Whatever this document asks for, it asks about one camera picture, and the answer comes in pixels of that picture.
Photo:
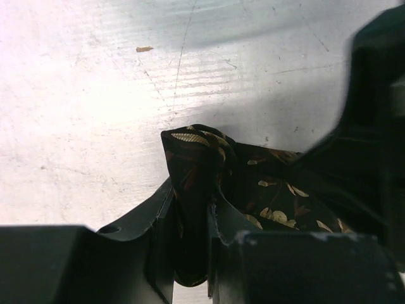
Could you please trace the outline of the black gold patterned tie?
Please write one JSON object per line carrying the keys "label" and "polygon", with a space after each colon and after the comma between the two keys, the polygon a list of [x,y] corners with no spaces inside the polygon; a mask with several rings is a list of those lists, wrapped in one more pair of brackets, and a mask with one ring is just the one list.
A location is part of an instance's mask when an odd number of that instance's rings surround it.
{"label": "black gold patterned tie", "polygon": [[237,143],[201,124],[166,130],[161,140],[177,214],[175,280],[185,287],[207,279],[207,209],[220,203],[230,203],[264,231],[352,231],[283,175],[296,152]]}

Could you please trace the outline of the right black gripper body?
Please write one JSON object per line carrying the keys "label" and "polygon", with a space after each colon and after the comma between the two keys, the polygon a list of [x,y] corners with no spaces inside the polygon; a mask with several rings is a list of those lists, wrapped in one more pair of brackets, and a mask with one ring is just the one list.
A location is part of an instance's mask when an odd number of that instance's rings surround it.
{"label": "right black gripper body", "polygon": [[290,167],[300,230],[371,234],[404,246],[404,5],[379,13],[347,48],[336,126]]}

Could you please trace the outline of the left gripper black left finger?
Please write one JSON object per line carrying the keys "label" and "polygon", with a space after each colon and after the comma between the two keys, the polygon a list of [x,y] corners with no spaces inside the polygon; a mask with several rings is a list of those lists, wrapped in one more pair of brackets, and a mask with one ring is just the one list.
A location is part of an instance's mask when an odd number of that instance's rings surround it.
{"label": "left gripper black left finger", "polygon": [[171,303],[173,189],[114,222],[1,227],[2,303]]}

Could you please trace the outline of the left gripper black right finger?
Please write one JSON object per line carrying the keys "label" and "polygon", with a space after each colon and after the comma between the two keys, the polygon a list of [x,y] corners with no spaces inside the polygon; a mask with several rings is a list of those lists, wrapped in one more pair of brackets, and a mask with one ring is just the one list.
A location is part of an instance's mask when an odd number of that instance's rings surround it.
{"label": "left gripper black right finger", "polygon": [[214,303],[399,303],[401,278],[374,237],[262,231],[220,193],[207,208]]}

